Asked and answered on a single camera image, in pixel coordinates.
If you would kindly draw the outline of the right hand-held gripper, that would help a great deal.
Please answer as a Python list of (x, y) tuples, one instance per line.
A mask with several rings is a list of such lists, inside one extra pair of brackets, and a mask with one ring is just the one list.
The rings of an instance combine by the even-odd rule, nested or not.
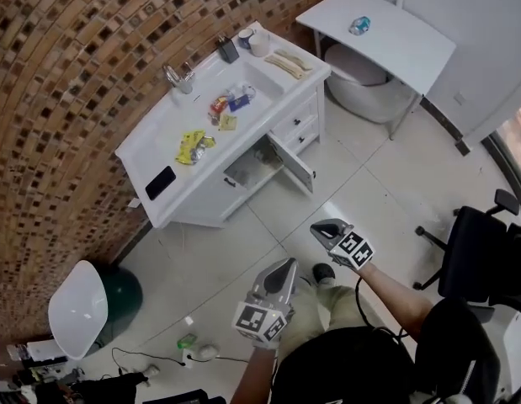
[(311, 234), (327, 251), (332, 261), (352, 270), (360, 270), (375, 254), (369, 241), (342, 219), (325, 219), (310, 226)]

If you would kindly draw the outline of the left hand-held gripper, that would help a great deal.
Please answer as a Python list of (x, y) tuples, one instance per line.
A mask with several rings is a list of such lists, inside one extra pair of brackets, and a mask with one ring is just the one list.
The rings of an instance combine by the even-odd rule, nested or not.
[(293, 308), (298, 262), (285, 258), (262, 270), (240, 301), (232, 327), (254, 343), (278, 343)]

